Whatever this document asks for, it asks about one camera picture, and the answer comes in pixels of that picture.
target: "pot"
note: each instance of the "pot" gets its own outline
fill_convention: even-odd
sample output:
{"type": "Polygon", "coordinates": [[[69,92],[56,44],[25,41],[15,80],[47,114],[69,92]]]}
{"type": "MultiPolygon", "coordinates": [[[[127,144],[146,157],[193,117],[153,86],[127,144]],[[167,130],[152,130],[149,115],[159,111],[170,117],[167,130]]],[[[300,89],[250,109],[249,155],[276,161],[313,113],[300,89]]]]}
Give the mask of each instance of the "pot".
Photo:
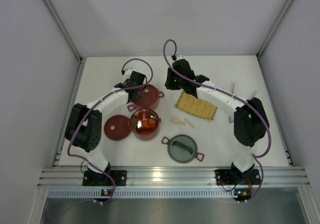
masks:
{"type": "Polygon", "coordinates": [[[164,97],[165,94],[159,91],[156,87],[151,84],[147,84],[143,90],[140,91],[141,98],[135,102],[132,102],[127,108],[131,112],[133,110],[155,110],[158,105],[160,98],[164,97]]]}
{"type": "Polygon", "coordinates": [[[196,142],[187,135],[177,135],[171,139],[163,137],[161,143],[168,146],[169,156],[177,163],[189,163],[194,158],[202,162],[205,158],[203,153],[198,152],[196,142]]]}
{"type": "Polygon", "coordinates": [[[158,114],[148,109],[137,110],[130,118],[131,130],[141,140],[154,138],[159,132],[160,123],[158,114]]]}

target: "yellow towel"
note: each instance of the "yellow towel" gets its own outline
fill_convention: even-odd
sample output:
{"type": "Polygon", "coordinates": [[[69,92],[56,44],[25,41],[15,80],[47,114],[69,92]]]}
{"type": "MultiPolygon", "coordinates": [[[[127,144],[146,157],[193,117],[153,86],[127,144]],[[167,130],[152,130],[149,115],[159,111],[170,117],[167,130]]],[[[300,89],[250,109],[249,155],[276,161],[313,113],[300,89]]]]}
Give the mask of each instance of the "yellow towel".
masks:
{"type": "Polygon", "coordinates": [[[181,93],[175,107],[198,118],[207,120],[213,120],[217,111],[216,106],[186,94],[184,91],[181,93]]]}

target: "pot lid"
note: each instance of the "pot lid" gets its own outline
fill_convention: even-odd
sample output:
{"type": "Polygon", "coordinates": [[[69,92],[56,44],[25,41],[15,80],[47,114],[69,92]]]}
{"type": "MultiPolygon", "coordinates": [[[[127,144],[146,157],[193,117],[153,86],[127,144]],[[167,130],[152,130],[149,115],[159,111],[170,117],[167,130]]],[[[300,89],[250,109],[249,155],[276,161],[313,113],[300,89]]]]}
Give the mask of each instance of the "pot lid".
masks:
{"type": "Polygon", "coordinates": [[[103,129],[109,139],[119,141],[130,134],[130,120],[124,115],[114,115],[105,122],[103,129]]]}
{"type": "Polygon", "coordinates": [[[151,84],[147,84],[143,90],[140,91],[141,98],[134,103],[142,108],[153,105],[159,99],[159,90],[151,84]]]}
{"type": "Polygon", "coordinates": [[[177,135],[168,143],[169,156],[177,163],[191,162],[197,156],[197,144],[187,135],[177,135]]]}

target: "gray lid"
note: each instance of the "gray lid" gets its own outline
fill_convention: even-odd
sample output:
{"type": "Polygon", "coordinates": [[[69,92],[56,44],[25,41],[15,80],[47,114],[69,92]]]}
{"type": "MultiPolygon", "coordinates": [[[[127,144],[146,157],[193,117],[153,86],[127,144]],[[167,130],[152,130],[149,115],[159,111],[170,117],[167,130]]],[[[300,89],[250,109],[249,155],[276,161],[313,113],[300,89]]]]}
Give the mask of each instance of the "gray lid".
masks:
{"type": "Polygon", "coordinates": [[[169,156],[177,163],[191,162],[197,156],[197,144],[187,135],[177,135],[168,143],[169,156]]]}

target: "red handle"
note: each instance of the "red handle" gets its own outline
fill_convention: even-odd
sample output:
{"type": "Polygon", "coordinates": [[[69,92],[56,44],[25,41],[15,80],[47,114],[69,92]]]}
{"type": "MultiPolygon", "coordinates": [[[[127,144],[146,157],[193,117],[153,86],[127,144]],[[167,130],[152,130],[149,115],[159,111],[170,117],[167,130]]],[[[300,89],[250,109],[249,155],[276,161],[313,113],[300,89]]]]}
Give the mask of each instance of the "red handle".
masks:
{"type": "Polygon", "coordinates": [[[161,143],[162,144],[167,144],[168,145],[168,142],[170,141],[170,139],[169,138],[167,138],[167,137],[163,137],[162,138],[162,141],[161,141],[161,143]]]}
{"type": "Polygon", "coordinates": [[[162,91],[160,91],[158,94],[159,94],[159,98],[163,98],[165,96],[165,94],[162,91]]]}
{"type": "Polygon", "coordinates": [[[202,161],[204,160],[204,158],[205,158],[205,155],[204,155],[203,153],[197,153],[197,154],[196,154],[196,158],[197,158],[200,162],[202,162],[202,161]]]}
{"type": "Polygon", "coordinates": [[[133,110],[135,110],[135,107],[134,107],[133,104],[130,104],[127,108],[128,108],[128,110],[129,110],[130,112],[133,111],[133,110]]]}

